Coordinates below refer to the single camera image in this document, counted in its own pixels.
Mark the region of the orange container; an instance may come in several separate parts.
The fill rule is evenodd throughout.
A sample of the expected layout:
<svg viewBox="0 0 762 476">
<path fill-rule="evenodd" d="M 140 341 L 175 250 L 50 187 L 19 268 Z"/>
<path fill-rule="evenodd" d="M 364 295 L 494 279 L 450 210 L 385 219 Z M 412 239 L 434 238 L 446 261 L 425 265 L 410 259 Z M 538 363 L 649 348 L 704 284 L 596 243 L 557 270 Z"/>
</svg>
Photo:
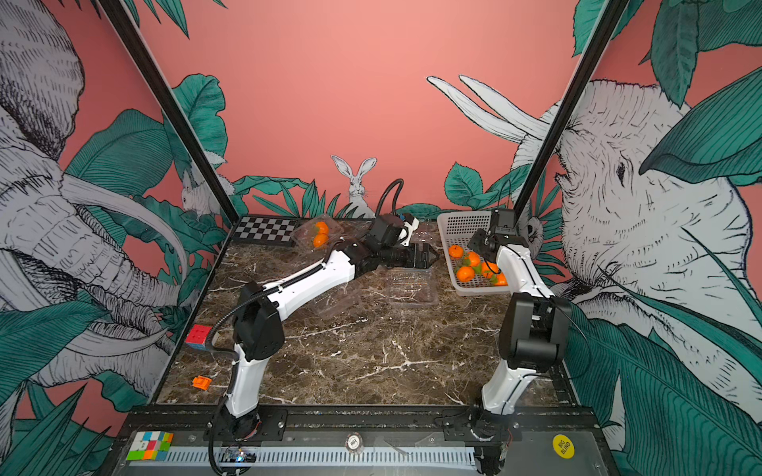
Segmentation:
<svg viewBox="0 0 762 476">
<path fill-rule="evenodd" d="M 327 234 L 317 234 L 313 239 L 313 246 L 318 249 L 329 242 L 329 236 Z"/>
<path fill-rule="evenodd" d="M 481 264 L 481 257 L 475 253 L 470 252 L 468 255 L 464 256 L 464 265 L 470 266 L 470 267 L 477 267 Z"/>
<path fill-rule="evenodd" d="M 499 273 L 490 278 L 490 283 L 492 286 L 503 287 L 507 285 L 507 280 L 502 273 Z"/>
<path fill-rule="evenodd" d="M 448 248 L 448 255 L 452 259 L 462 259 L 464 257 L 464 248 L 460 245 L 452 245 Z"/>
</svg>

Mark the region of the orange with leaf centre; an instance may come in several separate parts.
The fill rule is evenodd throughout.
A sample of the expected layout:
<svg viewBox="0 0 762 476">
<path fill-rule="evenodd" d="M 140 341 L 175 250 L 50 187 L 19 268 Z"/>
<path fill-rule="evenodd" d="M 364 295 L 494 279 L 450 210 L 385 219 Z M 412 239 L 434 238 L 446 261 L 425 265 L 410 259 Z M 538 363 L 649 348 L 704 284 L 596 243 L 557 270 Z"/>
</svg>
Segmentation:
<svg viewBox="0 0 762 476">
<path fill-rule="evenodd" d="M 482 263 L 480 265 L 480 274 L 485 279 L 492 279 L 498 274 L 498 272 L 494 267 L 491 266 L 490 263 Z"/>
</svg>

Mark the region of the clear clamshell container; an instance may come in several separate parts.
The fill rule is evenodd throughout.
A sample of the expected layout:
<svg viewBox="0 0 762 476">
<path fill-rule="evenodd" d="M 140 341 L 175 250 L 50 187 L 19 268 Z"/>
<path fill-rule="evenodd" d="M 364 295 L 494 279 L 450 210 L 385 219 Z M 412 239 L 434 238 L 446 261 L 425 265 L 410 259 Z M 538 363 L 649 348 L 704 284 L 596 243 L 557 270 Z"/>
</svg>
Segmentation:
<svg viewBox="0 0 762 476">
<path fill-rule="evenodd" d="M 398 307 L 430 307 L 439 302 L 433 270 L 392 269 L 387 273 L 384 295 Z"/>
<path fill-rule="evenodd" d="M 366 274 L 315 297 L 306 308 L 318 317 L 336 317 L 356 307 L 376 303 L 385 297 L 387 275 L 386 270 Z"/>
<path fill-rule="evenodd" d="M 339 239 L 343 232 L 343 225 L 324 213 L 300 225 L 294 231 L 292 238 L 298 248 L 312 253 L 327 249 L 329 243 Z"/>
<path fill-rule="evenodd" d="M 432 221 L 421 222 L 413 233 L 411 243 L 429 243 L 433 248 L 441 250 L 443 246 L 438 224 Z"/>
</svg>

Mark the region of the white perforated plastic basket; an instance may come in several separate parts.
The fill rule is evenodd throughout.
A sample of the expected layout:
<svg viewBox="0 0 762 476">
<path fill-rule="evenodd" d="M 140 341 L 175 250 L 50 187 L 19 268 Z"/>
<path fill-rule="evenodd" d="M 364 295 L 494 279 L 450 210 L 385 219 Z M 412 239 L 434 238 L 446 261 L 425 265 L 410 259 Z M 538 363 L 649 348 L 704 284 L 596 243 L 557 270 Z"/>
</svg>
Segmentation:
<svg viewBox="0 0 762 476">
<path fill-rule="evenodd" d="M 528 293 L 543 281 L 508 209 L 447 212 L 437 218 L 450 280 L 461 297 Z"/>
</svg>

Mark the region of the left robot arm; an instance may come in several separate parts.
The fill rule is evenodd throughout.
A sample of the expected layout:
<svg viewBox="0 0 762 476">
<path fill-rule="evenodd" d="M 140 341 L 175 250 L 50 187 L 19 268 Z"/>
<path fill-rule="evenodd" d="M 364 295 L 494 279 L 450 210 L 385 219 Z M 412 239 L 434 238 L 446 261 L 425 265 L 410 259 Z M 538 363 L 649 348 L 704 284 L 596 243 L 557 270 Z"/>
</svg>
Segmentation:
<svg viewBox="0 0 762 476">
<path fill-rule="evenodd" d="M 207 351 L 232 359 L 230 382 L 216 418 L 223 418 L 241 436 L 256 432 L 267 364 L 285 343 L 283 322 L 300 307 L 379 267 L 429 269 L 436 263 L 439 255 L 430 244 L 412 241 L 421 220 L 397 209 L 403 186 L 400 178 L 391 182 L 361 236 L 329 242 L 321 260 L 285 279 L 244 287 L 238 304 L 216 322 L 204 341 Z"/>
</svg>

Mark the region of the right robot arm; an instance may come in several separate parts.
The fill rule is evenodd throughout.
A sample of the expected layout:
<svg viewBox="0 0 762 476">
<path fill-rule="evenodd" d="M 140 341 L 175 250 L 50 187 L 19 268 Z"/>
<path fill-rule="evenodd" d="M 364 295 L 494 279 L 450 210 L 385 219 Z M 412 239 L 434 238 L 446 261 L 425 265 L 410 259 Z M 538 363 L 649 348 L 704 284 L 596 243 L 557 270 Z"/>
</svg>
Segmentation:
<svg viewBox="0 0 762 476">
<path fill-rule="evenodd" d="M 510 289 L 498 338 L 500 362 L 481 390 L 486 412 L 508 416 L 533 380 L 563 361 L 572 307 L 546 286 L 523 238 L 480 229 L 470 248 L 497 265 Z"/>
</svg>

